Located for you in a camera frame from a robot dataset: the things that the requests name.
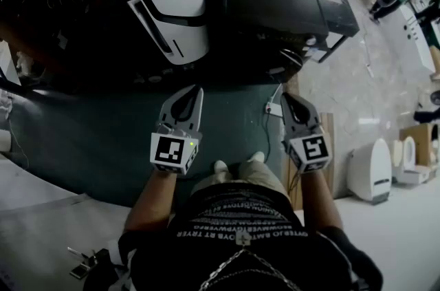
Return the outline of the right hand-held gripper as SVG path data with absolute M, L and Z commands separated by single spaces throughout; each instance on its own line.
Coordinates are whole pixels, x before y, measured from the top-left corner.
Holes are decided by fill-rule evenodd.
M 324 169 L 331 161 L 330 137 L 322 128 L 314 105 L 287 92 L 282 93 L 280 105 L 285 125 L 285 152 L 298 174 Z

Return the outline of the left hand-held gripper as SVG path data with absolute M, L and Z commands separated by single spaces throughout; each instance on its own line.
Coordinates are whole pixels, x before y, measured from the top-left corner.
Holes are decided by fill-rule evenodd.
M 191 85 L 163 103 L 156 132 L 151 134 L 150 163 L 155 169 L 176 175 L 188 173 L 202 138 L 203 102 L 203 89 Z

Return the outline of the person's right forearm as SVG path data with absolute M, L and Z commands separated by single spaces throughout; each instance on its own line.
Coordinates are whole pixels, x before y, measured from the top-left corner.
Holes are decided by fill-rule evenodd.
M 343 229 L 329 187 L 321 170 L 301 176 L 302 209 L 305 227 L 308 230 L 322 230 L 326 227 Z

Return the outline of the person's left forearm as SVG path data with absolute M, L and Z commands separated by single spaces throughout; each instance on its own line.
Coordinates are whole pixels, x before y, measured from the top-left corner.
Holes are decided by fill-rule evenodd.
M 127 216 L 124 233 L 156 233 L 166 230 L 171 217 L 176 182 L 175 173 L 154 169 Z

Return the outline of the person's beige trousers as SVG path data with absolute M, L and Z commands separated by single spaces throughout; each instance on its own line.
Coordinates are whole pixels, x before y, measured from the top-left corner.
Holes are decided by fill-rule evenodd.
M 239 178 L 234 179 L 232 174 L 225 173 L 216 175 L 215 172 L 197 183 L 193 188 L 191 195 L 214 184 L 223 183 L 246 183 L 264 186 L 273 191 L 283 194 L 287 199 L 287 191 L 281 181 L 272 173 L 270 168 L 264 163 L 245 161 L 239 166 Z

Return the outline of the dark green floor mat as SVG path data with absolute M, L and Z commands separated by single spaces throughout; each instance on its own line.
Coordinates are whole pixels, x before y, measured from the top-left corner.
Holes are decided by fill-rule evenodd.
M 268 154 L 280 176 L 284 164 L 279 118 L 264 112 L 274 85 L 204 87 L 199 153 L 177 181 L 182 206 L 217 160 L 236 169 L 254 152 Z M 12 132 L 9 158 L 37 177 L 74 193 L 131 207 L 151 174 L 151 133 L 167 91 L 109 91 L 67 95 L 37 91 L 12 97 L 0 129 Z

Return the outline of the white rounded appliance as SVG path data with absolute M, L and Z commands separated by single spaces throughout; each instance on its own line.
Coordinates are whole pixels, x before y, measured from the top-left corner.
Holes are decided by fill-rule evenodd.
M 372 205 L 385 202 L 391 191 L 391 155 L 383 138 L 354 149 L 349 156 L 347 188 Z

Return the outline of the white and black washing machine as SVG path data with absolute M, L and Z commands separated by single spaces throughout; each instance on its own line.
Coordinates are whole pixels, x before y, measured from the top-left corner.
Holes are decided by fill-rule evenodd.
M 209 50 L 205 0 L 39 0 L 36 13 L 81 74 L 160 78 Z

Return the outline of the black side table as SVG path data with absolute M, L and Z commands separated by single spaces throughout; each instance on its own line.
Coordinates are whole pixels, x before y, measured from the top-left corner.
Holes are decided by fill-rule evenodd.
M 353 38 L 359 25 L 349 0 L 319 0 L 325 21 L 329 28 L 327 48 L 318 50 L 311 58 L 316 63 L 325 62 L 345 41 Z

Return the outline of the white toilet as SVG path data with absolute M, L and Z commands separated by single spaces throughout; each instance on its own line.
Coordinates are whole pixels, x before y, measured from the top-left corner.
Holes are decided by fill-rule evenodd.
M 428 181 L 430 168 L 416 164 L 416 144 L 411 136 L 394 140 L 390 153 L 394 183 L 419 185 Z

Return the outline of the small cardboard box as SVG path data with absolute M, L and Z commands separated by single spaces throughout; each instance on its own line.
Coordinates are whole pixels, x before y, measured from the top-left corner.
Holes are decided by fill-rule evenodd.
M 431 153 L 434 151 L 432 141 L 438 139 L 439 128 L 437 124 L 425 123 L 406 127 L 399 130 L 399 139 L 411 137 L 415 141 L 416 164 L 432 166 Z

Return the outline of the white counter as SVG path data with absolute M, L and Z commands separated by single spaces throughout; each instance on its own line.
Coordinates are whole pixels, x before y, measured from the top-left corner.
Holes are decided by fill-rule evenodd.
M 426 36 L 415 17 L 407 6 L 400 8 L 404 18 L 402 32 L 404 41 L 401 55 L 404 66 L 409 72 L 421 72 L 431 78 L 440 78 L 440 49 L 429 45 Z

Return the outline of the person's black printed t-shirt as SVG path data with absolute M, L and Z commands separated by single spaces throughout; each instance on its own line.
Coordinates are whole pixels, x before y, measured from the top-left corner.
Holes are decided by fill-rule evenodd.
M 193 194 L 161 232 L 123 233 L 84 291 L 381 291 L 343 230 L 307 230 L 288 199 L 244 183 Z

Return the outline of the metal clip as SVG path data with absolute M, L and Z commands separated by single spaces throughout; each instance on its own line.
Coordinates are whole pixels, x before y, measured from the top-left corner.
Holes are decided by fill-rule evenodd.
M 70 247 L 67 248 L 67 251 L 80 259 L 80 263 L 69 272 L 69 275 L 77 280 L 84 279 L 98 265 L 98 257 L 95 250 L 91 250 L 90 256 Z

